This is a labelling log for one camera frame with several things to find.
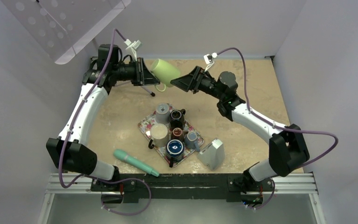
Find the light green mug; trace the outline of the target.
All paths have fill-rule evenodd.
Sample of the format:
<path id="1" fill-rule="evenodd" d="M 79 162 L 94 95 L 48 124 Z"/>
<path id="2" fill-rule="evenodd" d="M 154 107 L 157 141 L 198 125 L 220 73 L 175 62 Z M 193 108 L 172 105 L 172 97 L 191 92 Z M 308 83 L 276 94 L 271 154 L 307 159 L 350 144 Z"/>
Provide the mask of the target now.
<path id="1" fill-rule="evenodd" d="M 154 85 L 159 92 L 164 92 L 167 88 L 173 87 L 171 81 L 180 77 L 180 70 L 162 59 L 156 59 L 151 64 L 150 71 L 163 85 L 163 89 L 159 89 L 158 84 Z"/>

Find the cream mug black handle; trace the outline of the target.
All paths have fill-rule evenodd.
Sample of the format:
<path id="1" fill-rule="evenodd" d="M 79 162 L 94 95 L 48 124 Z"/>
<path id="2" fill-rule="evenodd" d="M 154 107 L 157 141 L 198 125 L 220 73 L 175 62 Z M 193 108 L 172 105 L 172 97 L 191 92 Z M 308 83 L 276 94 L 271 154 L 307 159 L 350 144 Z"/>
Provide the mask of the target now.
<path id="1" fill-rule="evenodd" d="M 151 138 L 149 140 L 148 147 L 153 149 L 154 147 L 165 147 L 169 141 L 168 128 L 164 124 L 155 124 L 150 130 Z"/>

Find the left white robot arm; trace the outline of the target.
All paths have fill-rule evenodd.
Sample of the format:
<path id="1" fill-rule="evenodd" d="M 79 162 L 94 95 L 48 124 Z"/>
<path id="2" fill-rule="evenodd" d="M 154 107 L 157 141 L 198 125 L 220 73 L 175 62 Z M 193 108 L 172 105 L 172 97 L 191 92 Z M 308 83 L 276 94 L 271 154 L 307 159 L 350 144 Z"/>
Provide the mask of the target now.
<path id="1" fill-rule="evenodd" d="M 81 93 L 67 124 L 56 138 L 49 138 L 46 143 L 58 170 L 102 179 L 102 185 L 109 191 L 120 186 L 118 169 L 99 160 L 97 154 L 87 147 L 96 115 L 118 81 L 129 81 L 134 86 L 160 83 L 142 58 L 130 56 L 128 63 L 124 58 L 117 45 L 99 46 L 97 58 L 91 61 L 84 73 Z"/>

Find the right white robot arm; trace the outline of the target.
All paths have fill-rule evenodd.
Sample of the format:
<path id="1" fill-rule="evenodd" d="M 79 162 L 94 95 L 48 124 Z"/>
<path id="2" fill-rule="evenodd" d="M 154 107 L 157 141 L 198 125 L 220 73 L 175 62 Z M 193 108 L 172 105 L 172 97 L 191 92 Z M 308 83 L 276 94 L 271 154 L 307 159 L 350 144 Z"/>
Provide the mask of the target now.
<path id="1" fill-rule="evenodd" d="M 309 160 L 301 129 L 294 124 L 281 127 L 280 123 L 253 110 L 236 93 L 238 84 L 234 73 L 224 71 L 214 79 L 196 66 L 189 74 L 173 79 L 171 84 L 185 92 L 202 91 L 215 97 L 223 117 L 246 127 L 268 143 L 268 158 L 244 171 L 243 184 L 247 189 L 256 189 L 270 177 L 285 177 Z"/>

